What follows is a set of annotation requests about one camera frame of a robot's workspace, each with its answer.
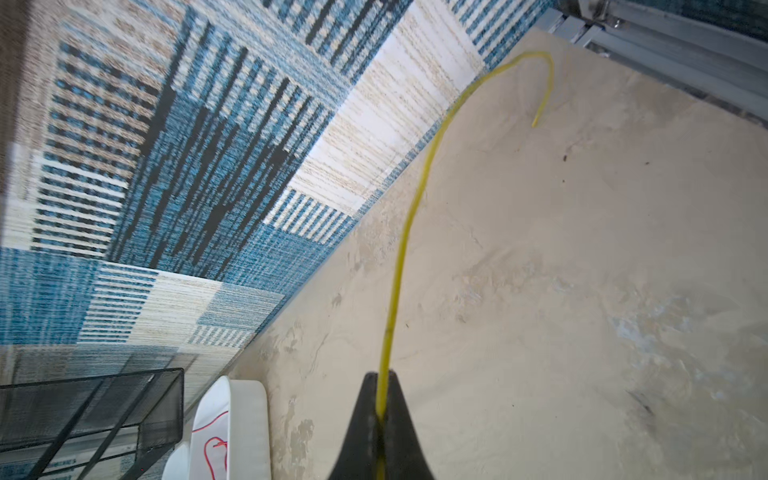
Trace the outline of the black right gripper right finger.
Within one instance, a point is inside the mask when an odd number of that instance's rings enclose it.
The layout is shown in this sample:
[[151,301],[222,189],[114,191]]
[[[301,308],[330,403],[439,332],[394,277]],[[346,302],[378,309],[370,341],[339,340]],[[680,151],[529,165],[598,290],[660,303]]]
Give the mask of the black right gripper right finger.
[[387,406],[383,423],[384,479],[433,480],[418,440],[397,374],[389,372]]

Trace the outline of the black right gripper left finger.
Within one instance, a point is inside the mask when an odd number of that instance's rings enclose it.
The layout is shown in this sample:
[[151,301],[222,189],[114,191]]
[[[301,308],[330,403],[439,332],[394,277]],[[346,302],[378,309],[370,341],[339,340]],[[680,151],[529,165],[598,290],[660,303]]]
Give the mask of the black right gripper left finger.
[[378,374],[367,373],[362,381],[339,456],[329,480],[377,478],[378,418],[375,398]]

